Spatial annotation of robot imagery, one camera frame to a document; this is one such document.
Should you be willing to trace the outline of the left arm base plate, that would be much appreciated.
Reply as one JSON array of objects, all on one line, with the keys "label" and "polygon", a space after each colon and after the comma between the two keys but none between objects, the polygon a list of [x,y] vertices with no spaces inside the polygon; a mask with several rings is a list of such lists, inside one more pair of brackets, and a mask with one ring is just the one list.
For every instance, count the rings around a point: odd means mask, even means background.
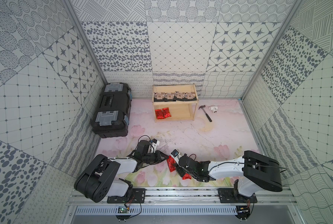
[{"label": "left arm base plate", "polygon": [[112,196],[107,198],[109,204],[129,204],[129,203],[144,203],[145,202],[146,189],[144,188],[132,188],[129,189],[125,196],[118,197]]}]

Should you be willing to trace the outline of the red tea bag three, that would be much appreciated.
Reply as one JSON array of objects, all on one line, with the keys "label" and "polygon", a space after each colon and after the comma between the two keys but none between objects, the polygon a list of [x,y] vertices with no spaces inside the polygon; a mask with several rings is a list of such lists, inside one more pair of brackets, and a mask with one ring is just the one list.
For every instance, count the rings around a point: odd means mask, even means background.
[{"label": "red tea bag three", "polygon": [[176,161],[175,159],[172,157],[172,156],[169,156],[168,159],[167,159],[167,164],[168,164],[168,168],[169,168],[169,171],[172,173],[176,170]]}]

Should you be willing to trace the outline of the floral tea bag three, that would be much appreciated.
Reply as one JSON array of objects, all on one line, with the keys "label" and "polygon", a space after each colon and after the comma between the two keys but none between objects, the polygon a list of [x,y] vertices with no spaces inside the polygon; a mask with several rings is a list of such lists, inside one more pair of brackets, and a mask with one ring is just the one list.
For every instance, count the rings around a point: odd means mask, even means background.
[{"label": "floral tea bag three", "polygon": [[185,93],[176,91],[174,93],[174,100],[176,100],[176,101],[185,101],[186,100]]}]

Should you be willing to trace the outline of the floral tea bag one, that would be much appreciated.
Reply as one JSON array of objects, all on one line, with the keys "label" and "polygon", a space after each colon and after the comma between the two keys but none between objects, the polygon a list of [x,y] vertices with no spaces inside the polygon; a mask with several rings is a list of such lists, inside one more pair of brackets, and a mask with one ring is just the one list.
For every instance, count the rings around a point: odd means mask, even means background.
[{"label": "floral tea bag one", "polygon": [[164,102],[165,101],[165,94],[163,92],[155,92],[153,94],[153,101],[154,102]]}]

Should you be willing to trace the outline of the red tea bag one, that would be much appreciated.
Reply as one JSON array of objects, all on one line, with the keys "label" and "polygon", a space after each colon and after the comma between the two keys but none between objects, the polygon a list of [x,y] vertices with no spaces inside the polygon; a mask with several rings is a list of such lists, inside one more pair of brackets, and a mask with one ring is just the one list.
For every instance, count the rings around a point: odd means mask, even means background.
[{"label": "red tea bag one", "polygon": [[156,119],[164,119],[164,113],[162,109],[155,110]]}]

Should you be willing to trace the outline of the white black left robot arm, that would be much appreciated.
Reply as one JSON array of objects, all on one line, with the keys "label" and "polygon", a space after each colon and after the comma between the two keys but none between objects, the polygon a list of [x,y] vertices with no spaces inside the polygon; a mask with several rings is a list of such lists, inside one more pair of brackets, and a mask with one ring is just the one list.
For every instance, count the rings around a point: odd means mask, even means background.
[{"label": "white black left robot arm", "polygon": [[166,161],[169,156],[159,150],[159,141],[141,140],[125,158],[108,158],[97,155],[79,175],[74,189],[85,198],[98,203],[105,197],[109,203],[134,203],[137,197],[131,181],[116,179],[120,174],[135,173],[142,168]]}]

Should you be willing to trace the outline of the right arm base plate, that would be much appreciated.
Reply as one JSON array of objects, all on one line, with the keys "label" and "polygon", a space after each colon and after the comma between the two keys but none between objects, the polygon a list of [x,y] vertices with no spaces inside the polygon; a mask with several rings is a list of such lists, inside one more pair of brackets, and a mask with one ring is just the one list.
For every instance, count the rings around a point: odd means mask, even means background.
[{"label": "right arm base plate", "polygon": [[220,203],[257,203],[256,196],[246,197],[238,193],[237,190],[232,188],[219,188],[217,189]]}]

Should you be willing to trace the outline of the red tea bag two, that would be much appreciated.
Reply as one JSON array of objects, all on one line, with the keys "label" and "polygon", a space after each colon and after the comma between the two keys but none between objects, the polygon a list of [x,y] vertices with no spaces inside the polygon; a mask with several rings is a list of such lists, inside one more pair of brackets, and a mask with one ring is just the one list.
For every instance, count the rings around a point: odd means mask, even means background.
[{"label": "red tea bag two", "polygon": [[162,112],[163,112],[163,116],[164,116],[165,119],[171,117],[171,113],[170,113],[170,110],[169,110],[168,107],[167,108],[163,108]]}]

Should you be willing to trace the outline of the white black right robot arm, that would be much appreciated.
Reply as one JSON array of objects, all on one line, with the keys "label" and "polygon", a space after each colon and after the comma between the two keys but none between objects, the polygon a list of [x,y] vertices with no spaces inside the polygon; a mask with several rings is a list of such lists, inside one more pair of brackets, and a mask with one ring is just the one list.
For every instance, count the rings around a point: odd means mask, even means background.
[{"label": "white black right robot arm", "polygon": [[198,182],[208,183],[226,177],[239,177],[234,182],[238,195],[252,197],[260,190],[281,192],[282,167],[277,160],[253,151],[228,161],[196,161],[178,150],[171,153],[180,176],[189,174]]}]

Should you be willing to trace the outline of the red tea bag four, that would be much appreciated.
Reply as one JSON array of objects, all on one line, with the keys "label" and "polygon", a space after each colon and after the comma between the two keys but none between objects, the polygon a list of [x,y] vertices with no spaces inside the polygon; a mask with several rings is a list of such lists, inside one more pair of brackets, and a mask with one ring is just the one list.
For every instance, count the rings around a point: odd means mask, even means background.
[{"label": "red tea bag four", "polygon": [[192,179],[192,177],[189,174],[184,174],[182,177],[182,180]]}]

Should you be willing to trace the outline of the floral tea bag two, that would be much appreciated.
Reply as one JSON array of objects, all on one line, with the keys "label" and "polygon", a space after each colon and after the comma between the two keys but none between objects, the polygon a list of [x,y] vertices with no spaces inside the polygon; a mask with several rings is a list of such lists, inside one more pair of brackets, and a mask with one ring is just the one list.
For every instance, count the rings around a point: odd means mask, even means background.
[{"label": "floral tea bag two", "polygon": [[171,93],[167,93],[167,92],[165,92],[163,100],[165,102],[176,101],[176,99],[175,99],[175,93],[172,93],[172,92]]}]

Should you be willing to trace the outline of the floral tea bag four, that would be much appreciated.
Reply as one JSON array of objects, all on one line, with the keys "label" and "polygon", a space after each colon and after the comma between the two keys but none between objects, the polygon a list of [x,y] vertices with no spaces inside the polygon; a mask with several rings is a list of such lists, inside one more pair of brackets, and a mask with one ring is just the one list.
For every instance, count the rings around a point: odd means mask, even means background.
[{"label": "floral tea bag four", "polygon": [[197,100],[197,94],[195,92],[185,92],[184,99],[185,101],[195,101]]}]

